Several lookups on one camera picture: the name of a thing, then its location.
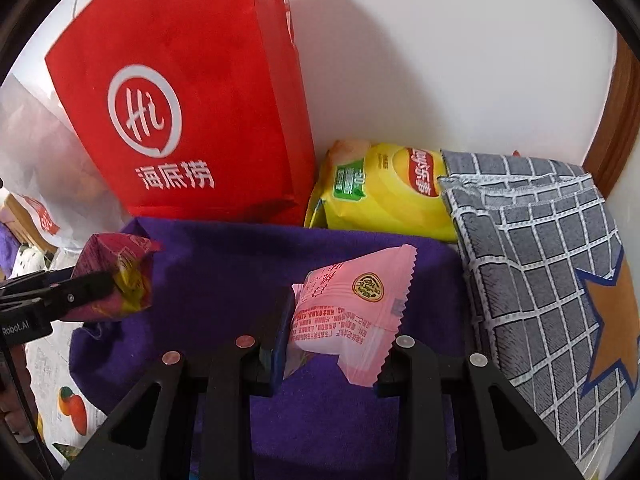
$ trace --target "yellow chip bag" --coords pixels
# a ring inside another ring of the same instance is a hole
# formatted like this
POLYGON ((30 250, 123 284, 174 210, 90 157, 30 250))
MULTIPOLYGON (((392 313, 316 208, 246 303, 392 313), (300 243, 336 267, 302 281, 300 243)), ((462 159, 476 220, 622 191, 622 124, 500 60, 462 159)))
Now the yellow chip bag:
POLYGON ((454 242, 440 197, 439 153, 366 140, 337 140, 320 169, 306 227, 427 236, 454 242))

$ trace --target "white plastic bag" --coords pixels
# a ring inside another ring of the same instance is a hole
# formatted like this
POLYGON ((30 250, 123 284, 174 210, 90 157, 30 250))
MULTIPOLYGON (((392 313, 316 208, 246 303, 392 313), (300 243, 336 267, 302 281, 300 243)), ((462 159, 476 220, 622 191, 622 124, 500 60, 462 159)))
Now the white plastic bag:
POLYGON ((64 111, 13 75, 0 88, 0 178, 49 243, 82 248, 128 221, 64 111))
POLYGON ((14 270, 9 279, 26 276, 39 270, 47 270, 44 253, 37 247, 22 246, 15 257, 14 270))
POLYGON ((67 267, 74 267, 81 252, 80 249, 60 247, 53 256, 49 270, 62 270, 67 267))

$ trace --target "red paper bag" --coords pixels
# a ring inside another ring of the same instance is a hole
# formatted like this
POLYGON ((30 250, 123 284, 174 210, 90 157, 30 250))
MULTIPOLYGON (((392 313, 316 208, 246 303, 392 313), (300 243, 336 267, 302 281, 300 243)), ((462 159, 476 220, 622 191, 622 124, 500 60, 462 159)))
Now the red paper bag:
POLYGON ((46 63, 132 215, 302 224, 315 156, 287 0, 93 0, 46 63))

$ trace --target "hi logo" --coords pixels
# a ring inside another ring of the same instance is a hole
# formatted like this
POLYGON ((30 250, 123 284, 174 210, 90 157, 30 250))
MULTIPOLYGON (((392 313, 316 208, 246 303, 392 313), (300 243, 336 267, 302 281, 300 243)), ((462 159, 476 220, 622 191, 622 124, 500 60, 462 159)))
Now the hi logo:
POLYGON ((180 103, 169 82, 144 65, 119 70, 109 85, 113 126, 129 147, 153 158, 173 153, 182 133, 180 103))

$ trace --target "pink wrapper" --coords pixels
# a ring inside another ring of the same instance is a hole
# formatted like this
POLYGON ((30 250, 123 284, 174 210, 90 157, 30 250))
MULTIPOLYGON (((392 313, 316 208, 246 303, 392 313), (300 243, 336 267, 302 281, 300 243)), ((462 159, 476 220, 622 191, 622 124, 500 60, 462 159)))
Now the pink wrapper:
POLYGON ((295 284, 288 377, 313 354, 338 354, 351 384, 373 386, 396 338, 417 251, 392 247, 310 272, 295 284))
POLYGON ((103 300, 71 310, 65 321, 122 319, 151 305, 149 257, 161 249, 158 242, 139 236, 108 233, 93 235, 84 246, 72 278, 97 270, 113 273, 115 290, 103 300))

